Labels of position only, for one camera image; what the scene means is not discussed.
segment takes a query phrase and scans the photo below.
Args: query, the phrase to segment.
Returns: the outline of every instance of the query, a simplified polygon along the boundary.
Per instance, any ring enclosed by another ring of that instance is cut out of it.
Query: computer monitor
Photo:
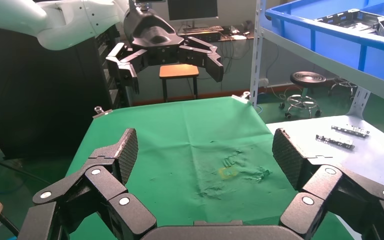
[[[170,21],[216,18],[217,0],[167,0]]]

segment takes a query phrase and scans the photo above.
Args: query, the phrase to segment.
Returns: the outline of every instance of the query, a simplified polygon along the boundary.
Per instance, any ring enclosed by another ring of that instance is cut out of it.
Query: textured fingertip pad
[[[305,157],[299,147],[294,145],[291,138],[283,128],[278,128],[274,133],[273,157],[282,169],[289,183],[295,190],[298,190],[300,173],[303,168]]]
[[[118,160],[121,183],[126,185],[138,157],[138,136],[134,128],[127,128],[121,137],[114,158]]]

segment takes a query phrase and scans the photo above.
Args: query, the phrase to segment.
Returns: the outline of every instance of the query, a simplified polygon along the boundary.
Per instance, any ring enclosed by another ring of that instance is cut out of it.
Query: keyboard
[[[185,28],[184,33],[202,33],[202,32],[221,32],[223,28],[221,26],[209,26],[209,27],[195,27],[195,28]]]

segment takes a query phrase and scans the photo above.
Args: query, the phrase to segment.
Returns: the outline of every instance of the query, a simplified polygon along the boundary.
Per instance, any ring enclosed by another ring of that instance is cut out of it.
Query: blue plastic bin
[[[384,0],[297,0],[265,14],[276,34],[384,80],[384,37],[314,21],[350,9],[384,16]]]

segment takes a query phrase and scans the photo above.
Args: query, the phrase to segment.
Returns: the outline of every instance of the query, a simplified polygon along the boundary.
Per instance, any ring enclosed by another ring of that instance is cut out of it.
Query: green tablecloth
[[[158,226],[195,220],[277,225],[296,191],[273,159],[273,135],[249,105],[231,97],[118,109],[95,119],[67,175],[96,148],[116,143],[135,128],[136,165],[130,193],[154,214]],[[74,240],[115,239],[97,214]],[[352,240],[329,213],[313,239]]]

